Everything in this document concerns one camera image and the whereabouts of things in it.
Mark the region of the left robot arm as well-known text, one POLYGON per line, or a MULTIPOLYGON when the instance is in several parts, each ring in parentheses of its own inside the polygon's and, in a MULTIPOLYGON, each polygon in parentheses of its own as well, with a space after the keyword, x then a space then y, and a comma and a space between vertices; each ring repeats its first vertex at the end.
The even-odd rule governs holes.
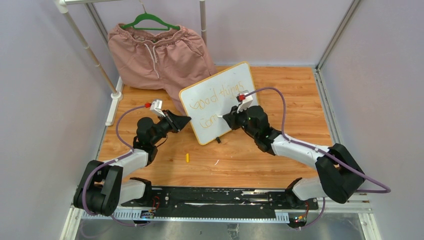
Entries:
POLYGON ((154 200, 151 181, 140 177, 132 177, 127 182, 123 179, 150 165, 158 152, 157 143, 169 133, 179 133, 190 121, 191 117, 169 110, 162 111, 157 123, 150 117, 139 119, 128 153, 104 162, 91 160, 87 164, 73 196, 73 206, 91 216, 107 217, 127 202, 149 206, 154 200))

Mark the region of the yellow-framed whiteboard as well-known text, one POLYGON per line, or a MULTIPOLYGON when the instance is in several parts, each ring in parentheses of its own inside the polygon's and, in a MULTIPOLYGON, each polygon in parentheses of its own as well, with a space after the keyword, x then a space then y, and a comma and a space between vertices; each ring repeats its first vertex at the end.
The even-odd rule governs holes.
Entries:
POLYGON ((179 98, 200 145, 213 142, 216 137, 231 131, 217 115, 225 115, 238 106, 236 96, 253 92, 255 84, 247 61, 240 62, 202 81, 182 89, 179 98))

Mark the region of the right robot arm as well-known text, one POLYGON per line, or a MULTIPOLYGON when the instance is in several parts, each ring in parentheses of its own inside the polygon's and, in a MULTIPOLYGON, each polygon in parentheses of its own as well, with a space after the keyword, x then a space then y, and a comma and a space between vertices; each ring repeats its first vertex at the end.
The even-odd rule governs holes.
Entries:
POLYGON ((317 171, 317 177, 299 177, 285 189, 286 204, 292 209, 314 198, 328 197, 344 204, 365 181, 364 172, 344 145, 316 145, 289 137, 270 126, 261 106, 243 111, 233 106, 222 118, 232 130, 242 129, 262 152, 288 157, 317 171))

